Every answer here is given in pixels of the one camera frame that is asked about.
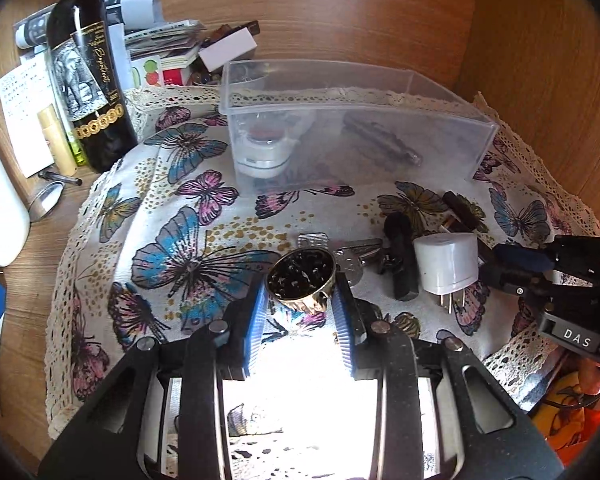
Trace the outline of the butterfly print lace cloth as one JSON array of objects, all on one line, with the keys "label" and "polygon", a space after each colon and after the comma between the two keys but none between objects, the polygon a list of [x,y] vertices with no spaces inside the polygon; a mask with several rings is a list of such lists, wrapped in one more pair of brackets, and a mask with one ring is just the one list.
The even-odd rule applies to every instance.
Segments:
[{"label": "butterfly print lace cloth", "polygon": [[378,237],[402,212],[416,234],[452,217],[454,192],[483,243],[534,247],[559,234],[600,236],[600,222],[501,124],[471,180],[340,185],[262,197],[235,195],[229,154],[178,183],[168,169],[180,136],[226,141],[215,96],[137,93],[145,141],[92,185],[60,259],[46,328],[48,433],[57,437],[106,374],[145,336],[170,342],[220,318],[252,274],[301,237],[338,250]]}]

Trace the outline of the silver keys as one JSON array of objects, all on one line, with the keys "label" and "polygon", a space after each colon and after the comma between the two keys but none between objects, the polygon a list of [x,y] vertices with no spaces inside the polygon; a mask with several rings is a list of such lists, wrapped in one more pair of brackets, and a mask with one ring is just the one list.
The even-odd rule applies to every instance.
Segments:
[{"label": "silver keys", "polygon": [[350,286],[358,284],[362,280],[366,266],[380,258],[383,244],[381,238],[354,240],[332,251],[339,270],[344,274]]}]

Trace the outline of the small white box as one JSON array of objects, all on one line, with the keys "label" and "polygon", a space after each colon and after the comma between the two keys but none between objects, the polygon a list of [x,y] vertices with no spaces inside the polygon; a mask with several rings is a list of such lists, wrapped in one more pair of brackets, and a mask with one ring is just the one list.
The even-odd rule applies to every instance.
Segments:
[{"label": "small white box", "polygon": [[212,73],[236,58],[251,52],[257,46],[249,29],[241,28],[211,46],[200,49],[198,58],[201,59],[208,72]]}]

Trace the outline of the small round mirror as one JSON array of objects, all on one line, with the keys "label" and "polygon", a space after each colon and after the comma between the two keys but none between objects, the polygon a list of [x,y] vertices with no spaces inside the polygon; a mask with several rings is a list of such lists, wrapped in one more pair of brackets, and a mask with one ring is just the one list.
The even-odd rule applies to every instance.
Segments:
[{"label": "small round mirror", "polygon": [[35,194],[28,208],[31,223],[39,222],[50,214],[60,202],[64,188],[62,182],[48,182]]}]

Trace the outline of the cream lip balm tube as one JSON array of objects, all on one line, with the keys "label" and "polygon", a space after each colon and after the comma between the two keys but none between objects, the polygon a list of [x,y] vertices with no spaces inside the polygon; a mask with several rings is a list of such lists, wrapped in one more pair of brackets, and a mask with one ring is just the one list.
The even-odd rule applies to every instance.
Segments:
[{"label": "cream lip balm tube", "polygon": [[57,117],[53,104],[38,112],[44,138],[52,153],[54,164],[58,171],[66,177],[72,177],[78,170],[64,128]]}]

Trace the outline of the stack of papers and booklets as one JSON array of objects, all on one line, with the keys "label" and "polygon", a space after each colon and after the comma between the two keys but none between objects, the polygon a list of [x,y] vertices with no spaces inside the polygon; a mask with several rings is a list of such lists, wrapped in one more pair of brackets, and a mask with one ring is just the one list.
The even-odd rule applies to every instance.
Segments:
[{"label": "stack of papers and booklets", "polygon": [[[163,21],[161,3],[158,0],[104,0],[104,3],[113,58],[114,47],[118,44],[122,47],[125,60],[138,56],[161,62],[165,53],[196,48],[199,34],[204,31],[204,24],[197,20]],[[18,48],[33,48],[41,44],[48,47],[46,24],[51,10],[53,8],[43,13],[38,12],[15,27]],[[114,41],[111,33],[114,27],[121,32],[121,40],[118,42]],[[115,60],[114,69],[122,90],[123,79],[118,74]]]}]

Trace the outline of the dark wine bottle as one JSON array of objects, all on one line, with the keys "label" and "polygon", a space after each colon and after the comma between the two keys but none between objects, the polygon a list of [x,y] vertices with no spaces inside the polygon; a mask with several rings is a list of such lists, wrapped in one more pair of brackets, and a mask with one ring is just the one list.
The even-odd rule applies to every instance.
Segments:
[{"label": "dark wine bottle", "polygon": [[104,0],[59,0],[46,39],[72,134],[102,174],[137,146],[114,69]]}]

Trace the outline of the white power plug adapter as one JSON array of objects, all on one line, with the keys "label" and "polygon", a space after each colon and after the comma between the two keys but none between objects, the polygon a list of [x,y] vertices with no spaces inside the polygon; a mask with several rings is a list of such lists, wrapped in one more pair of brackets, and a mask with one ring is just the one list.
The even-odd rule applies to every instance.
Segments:
[{"label": "white power plug adapter", "polygon": [[478,281],[478,240],[474,233],[438,233],[414,240],[420,284],[449,313],[454,296],[465,299],[465,289]]}]

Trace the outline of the clear plastic storage box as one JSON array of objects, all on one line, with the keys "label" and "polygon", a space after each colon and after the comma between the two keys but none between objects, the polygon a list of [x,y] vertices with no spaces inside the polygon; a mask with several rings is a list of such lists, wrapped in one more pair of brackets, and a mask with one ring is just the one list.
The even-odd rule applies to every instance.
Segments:
[{"label": "clear plastic storage box", "polygon": [[234,164],[238,190],[251,196],[337,184],[468,180],[498,131],[493,119],[414,70],[335,61],[230,62],[219,110],[228,131],[238,115],[316,113],[278,177],[250,178]]}]

